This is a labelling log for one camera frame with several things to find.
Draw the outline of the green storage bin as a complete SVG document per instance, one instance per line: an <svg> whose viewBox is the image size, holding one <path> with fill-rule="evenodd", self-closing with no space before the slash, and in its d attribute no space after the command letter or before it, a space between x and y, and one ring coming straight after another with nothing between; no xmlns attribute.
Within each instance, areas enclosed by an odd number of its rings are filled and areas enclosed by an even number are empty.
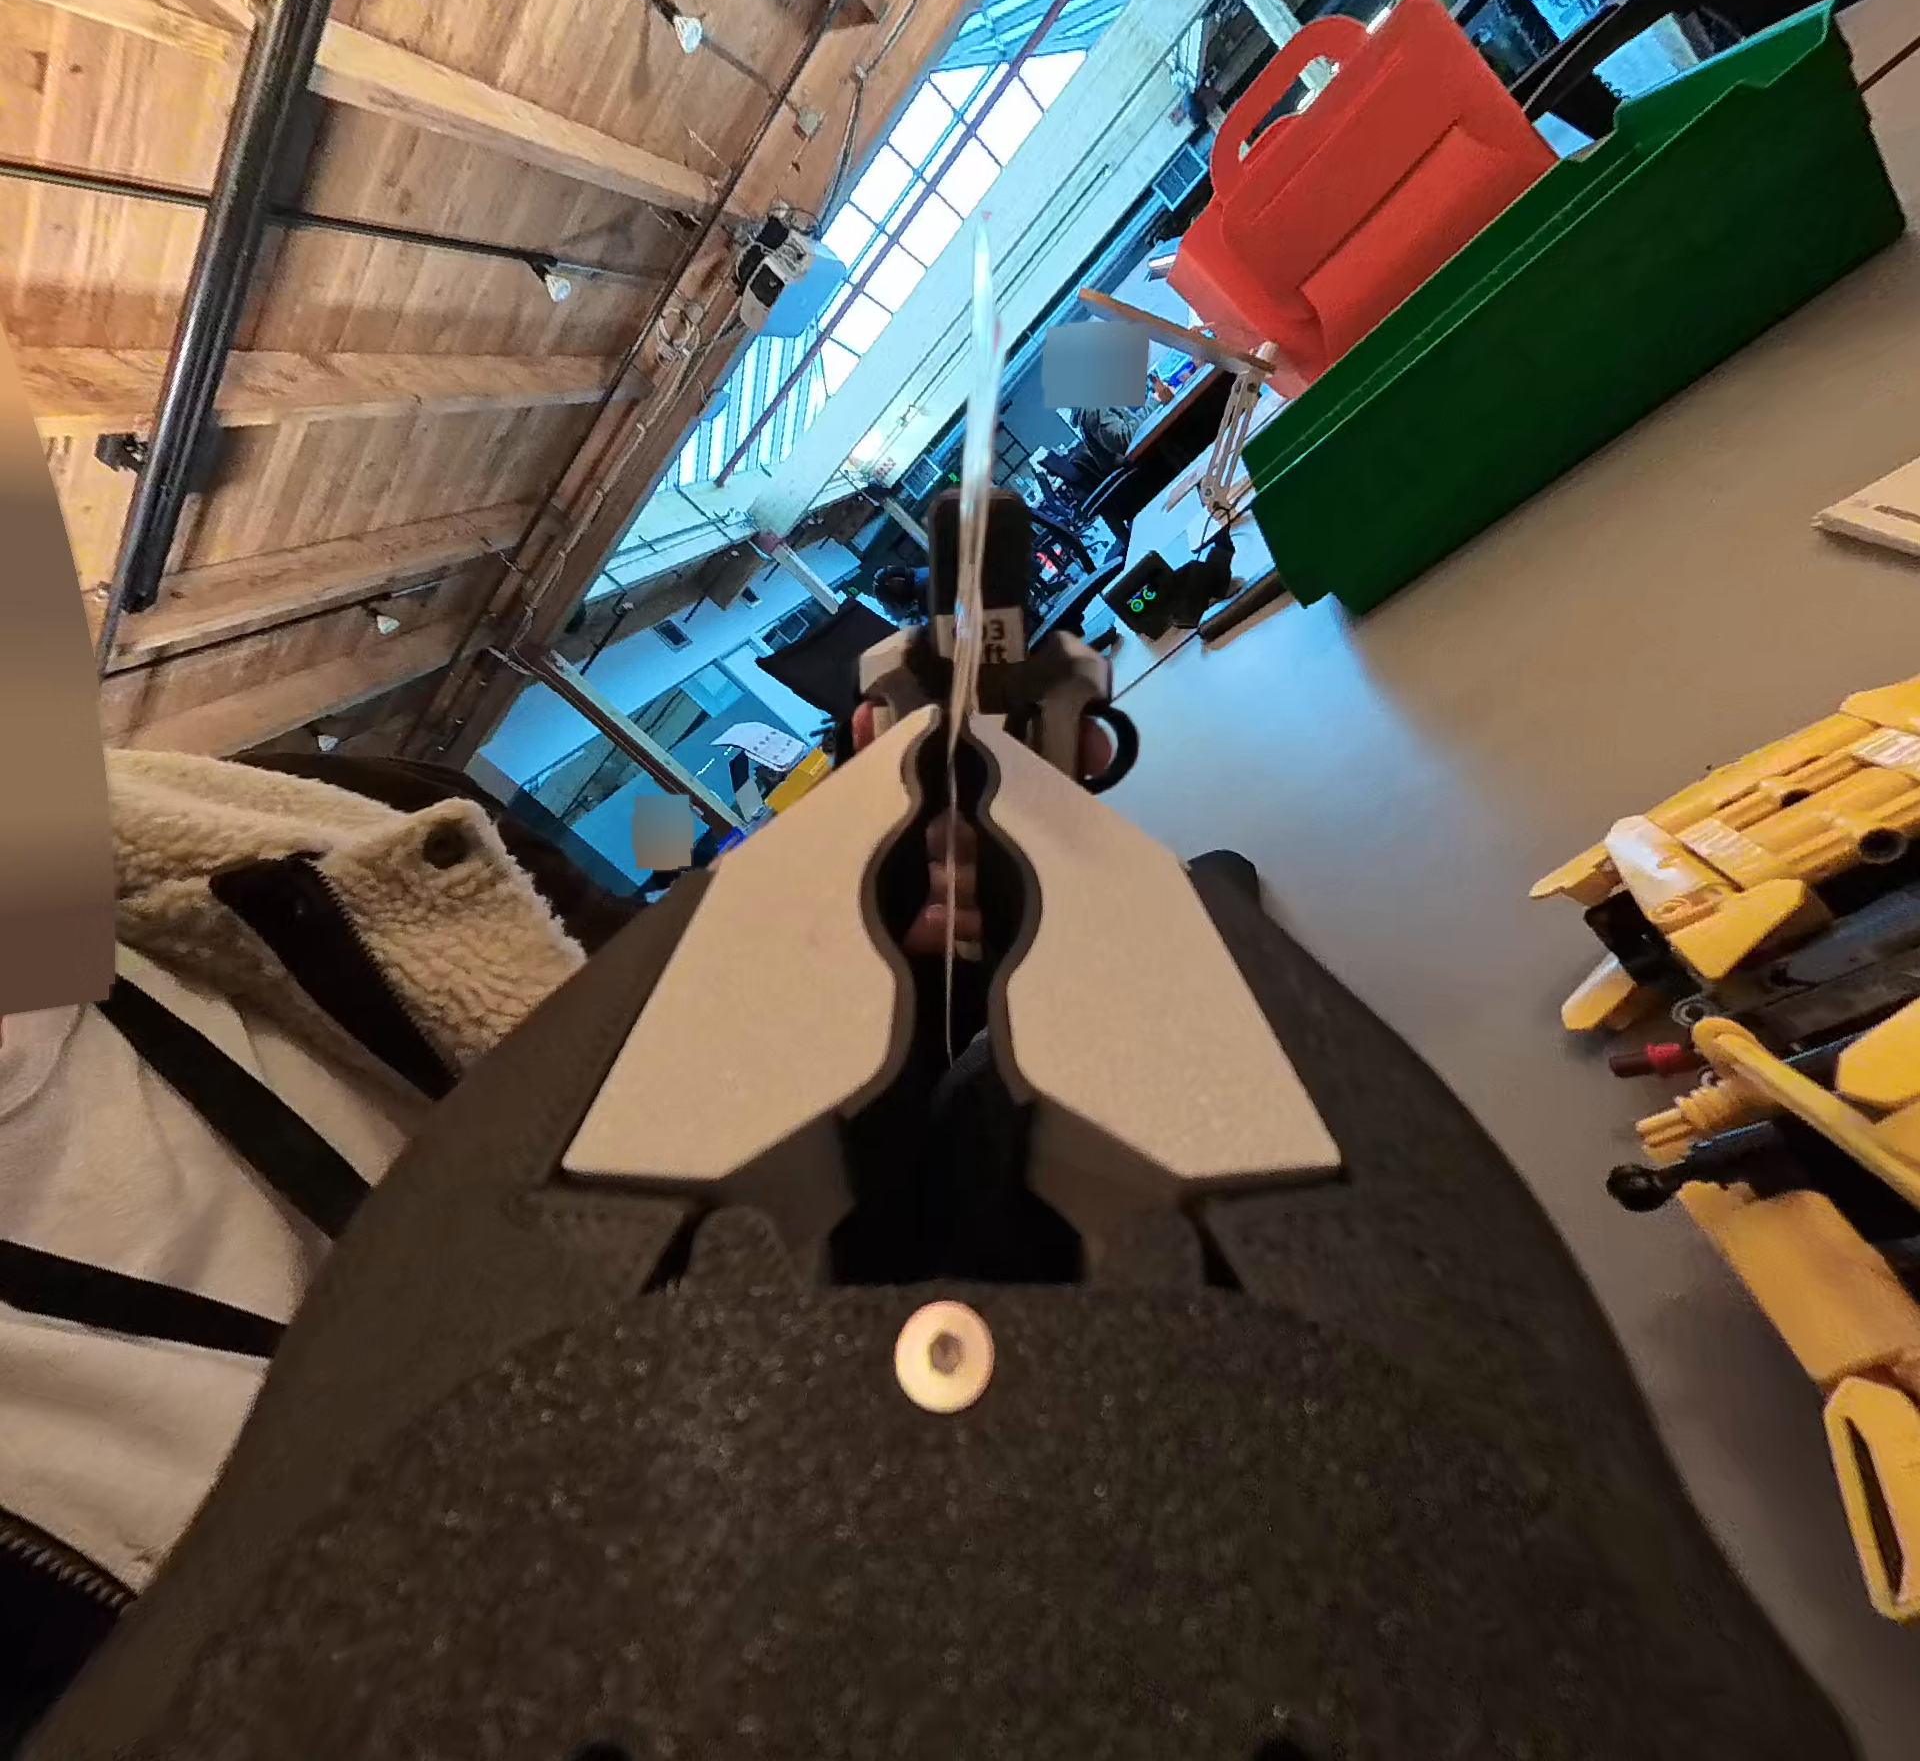
<svg viewBox="0 0 1920 1761"><path fill-rule="evenodd" d="M1897 233L1839 0L1621 104L1248 444L1281 592L1369 619Z"/></svg>

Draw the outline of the wooden document stand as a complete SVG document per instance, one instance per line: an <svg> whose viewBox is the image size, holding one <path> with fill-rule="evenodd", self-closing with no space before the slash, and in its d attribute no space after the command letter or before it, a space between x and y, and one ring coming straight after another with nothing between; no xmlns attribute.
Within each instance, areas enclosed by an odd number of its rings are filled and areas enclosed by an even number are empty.
<svg viewBox="0 0 1920 1761"><path fill-rule="evenodd" d="M1191 364L1233 371L1205 474L1180 474L1180 481L1174 481L1174 496L1205 493L1209 518L1233 518L1236 496L1254 493L1254 481L1236 474L1236 456L1248 456L1248 444L1254 444L1254 401L1258 401L1258 386L1274 386L1281 356L1274 356L1274 344L1233 356L1227 336L1190 333L1190 321L1162 321L1162 313L1152 313L1152 306L1127 306L1127 303L1112 303L1112 292L1098 292L1098 288L1074 288L1074 303L1083 303L1093 313L1105 313L1105 321L1135 321L1152 344L1174 344L1174 356L1190 356ZM1180 414L1190 414L1190 401L1162 401L1162 414L1127 444L1127 464L1105 474L1105 493L1093 496L1093 513L1098 513L1112 534L1123 534L1123 518L1135 518L1135 513L1162 493L1162 481L1135 481L1135 473L1158 464L1158 450L1162 450L1162 430L1174 430Z"/></svg>

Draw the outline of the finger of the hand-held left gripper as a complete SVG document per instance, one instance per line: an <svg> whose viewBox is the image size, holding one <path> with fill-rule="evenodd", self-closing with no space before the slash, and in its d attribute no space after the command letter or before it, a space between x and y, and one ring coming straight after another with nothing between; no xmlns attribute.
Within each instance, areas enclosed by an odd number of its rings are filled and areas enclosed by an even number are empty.
<svg viewBox="0 0 1920 1761"><path fill-rule="evenodd" d="M857 650L857 706L875 718L912 718L912 709L942 709L951 695L951 657L937 650L933 632L883 632L881 649Z"/></svg>
<svg viewBox="0 0 1920 1761"><path fill-rule="evenodd" d="M1093 650L1074 632L1050 632L1015 671L1008 671L1008 743L1024 745L1074 745L1093 706L1112 695L1105 650Z"/></svg>

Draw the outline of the yellow brick car model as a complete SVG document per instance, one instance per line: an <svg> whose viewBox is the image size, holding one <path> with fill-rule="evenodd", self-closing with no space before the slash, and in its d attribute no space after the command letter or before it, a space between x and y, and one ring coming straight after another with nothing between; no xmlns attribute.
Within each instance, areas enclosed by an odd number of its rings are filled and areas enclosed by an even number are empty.
<svg viewBox="0 0 1920 1761"><path fill-rule="evenodd" d="M1621 1079L1685 1079L1612 1166L1679 1201L1818 1385L1865 1604L1920 1622L1920 681L1718 762L1530 883L1597 967L1570 1035L1667 1020Z"/></svg>

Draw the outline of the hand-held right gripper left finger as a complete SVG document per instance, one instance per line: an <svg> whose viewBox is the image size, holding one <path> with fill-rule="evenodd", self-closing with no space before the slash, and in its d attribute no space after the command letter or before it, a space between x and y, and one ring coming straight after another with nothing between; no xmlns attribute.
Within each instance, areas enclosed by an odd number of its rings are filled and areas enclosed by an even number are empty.
<svg viewBox="0 0 1920 1761"><path fill-rule="evenodd" d="M564 1177L748 1201L790 1247L850 1215L841 1121L912 1065L912 961L881 866L925 815L919 757L942 709L895 718L814 799L726 848L634 1008Z"/></svg>

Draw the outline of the grey desk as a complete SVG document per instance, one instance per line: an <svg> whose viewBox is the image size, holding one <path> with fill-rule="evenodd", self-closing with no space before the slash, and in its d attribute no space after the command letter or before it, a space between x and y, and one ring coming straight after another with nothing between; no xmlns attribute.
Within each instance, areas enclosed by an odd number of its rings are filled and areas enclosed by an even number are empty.
<svg viewBox="0 0 1920 1761"><path fill-rule="evenodd" d="M1494 1129L1581 1260L1664 1446L1863 1752L1915 1752L1915 1634L1863 1598L1818 1397L1685 1215L1627 1215L1651 1085L1562 1035L1597 961L1530 883L1701 768L1907 681L1915 562L1818 509L1915 464L1915 229L1374 619L1267 607L1112 671L1174 848L1248 848L1281 922Z"/></svg>

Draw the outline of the red plastic carry case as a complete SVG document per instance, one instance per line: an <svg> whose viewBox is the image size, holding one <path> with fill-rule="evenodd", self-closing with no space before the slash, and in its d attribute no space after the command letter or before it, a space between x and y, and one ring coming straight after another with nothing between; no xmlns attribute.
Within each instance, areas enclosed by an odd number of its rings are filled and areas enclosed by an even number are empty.
<svg viewBox="0 0 1920 1761"><path fill-rule="evenodd" d="M1174 292L1233 356L1267 344L1274 399L1301 399L1544 171L1444 0L1399 0L1374 30L1327 18L1227 110Z"/></svg>

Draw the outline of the black office chair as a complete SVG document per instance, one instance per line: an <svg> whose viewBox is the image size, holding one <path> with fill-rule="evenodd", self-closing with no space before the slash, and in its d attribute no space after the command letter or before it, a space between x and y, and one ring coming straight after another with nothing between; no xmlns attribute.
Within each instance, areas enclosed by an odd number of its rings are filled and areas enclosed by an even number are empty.
<svg viewBox="0 0 1920 1761"><path fill-rule="evenodd" d="M857 657L883 635L895 621L881 607L841 600L831 621L801 632L755 671L841 729L857 709Z"/></svg>

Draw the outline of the open instruction booklet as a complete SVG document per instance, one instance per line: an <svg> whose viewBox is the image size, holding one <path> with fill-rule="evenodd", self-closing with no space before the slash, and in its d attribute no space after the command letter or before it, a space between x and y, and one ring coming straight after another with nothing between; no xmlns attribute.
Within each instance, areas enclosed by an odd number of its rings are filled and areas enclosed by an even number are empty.
<svg viewBox="0 0 1920 1761"><path fill-rule="evenodd" d="M1920 555L1920 464L1811 513L1818 534Z"/></svg>

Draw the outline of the yellow sticker sheet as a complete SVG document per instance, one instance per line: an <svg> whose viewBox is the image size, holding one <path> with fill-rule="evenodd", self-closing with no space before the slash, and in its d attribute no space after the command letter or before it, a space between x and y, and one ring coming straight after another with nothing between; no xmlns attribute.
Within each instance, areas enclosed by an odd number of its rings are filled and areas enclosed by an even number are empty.
<svg viewBox="0 0 1920 1761"><path fill-rule="evenodd" d="M974 718L980 649L986 649L986 493L995 493L995 251L986 212L974 212L974 303L970 303L970 450L963 450L963 530L951 530L951 688L942 688L942 1056L951 1056L951 961L963 961L963 733Z"/></svg>

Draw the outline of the ceiling mounted device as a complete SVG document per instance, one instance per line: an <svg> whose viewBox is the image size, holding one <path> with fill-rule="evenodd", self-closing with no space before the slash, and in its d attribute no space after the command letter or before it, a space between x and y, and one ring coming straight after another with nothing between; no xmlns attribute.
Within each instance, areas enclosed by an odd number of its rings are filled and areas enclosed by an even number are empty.
<svg viewBox="0 0 1920 1761"><path fill-rule="evenodd" d="M735 257L739 333L759 333L780 303L814 275L814 233L781 212L759 212L759 229Z"/></svg>

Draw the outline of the person's left hand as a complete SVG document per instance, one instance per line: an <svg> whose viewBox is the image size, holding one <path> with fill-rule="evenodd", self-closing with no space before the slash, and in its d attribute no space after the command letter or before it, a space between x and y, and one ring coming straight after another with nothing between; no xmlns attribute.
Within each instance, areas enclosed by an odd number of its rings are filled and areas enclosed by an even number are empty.
<svg viewBox="0 0 1920 1761"><path fill-rule="evenodd" d="M925 907L903 934L903 953L980 961L974 820L951 806L925 831Z"/></svg>

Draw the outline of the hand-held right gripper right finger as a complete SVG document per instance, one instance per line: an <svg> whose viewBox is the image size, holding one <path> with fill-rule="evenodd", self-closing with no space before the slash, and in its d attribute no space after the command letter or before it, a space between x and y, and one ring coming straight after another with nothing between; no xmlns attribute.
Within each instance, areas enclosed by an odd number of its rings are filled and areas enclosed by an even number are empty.
<svg viewBox="0 0 1920 1761"><path fill-rule="evenodd" d="M1342 1177L1190 866L1007 729L970 743L986 762L974 843L1015 873L986 1044L1035 1113L1024 1192L1105 1247L1205 1199Z"/></svg>

